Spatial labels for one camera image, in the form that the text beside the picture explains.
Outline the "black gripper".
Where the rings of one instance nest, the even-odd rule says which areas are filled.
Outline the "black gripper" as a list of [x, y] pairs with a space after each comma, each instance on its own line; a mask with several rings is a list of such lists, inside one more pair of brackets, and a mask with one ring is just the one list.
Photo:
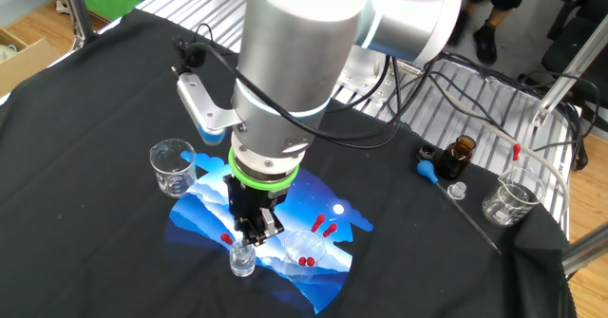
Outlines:
[[284, 231], [275, 208], [285, 201], [290, 186], [276, 191], [258, 190], [234, 174], [225, 176], [223, 181], [228, 188], [229, 212], [235, 218], [236, 230], [242, 232], [244, 243], [260, 246]]

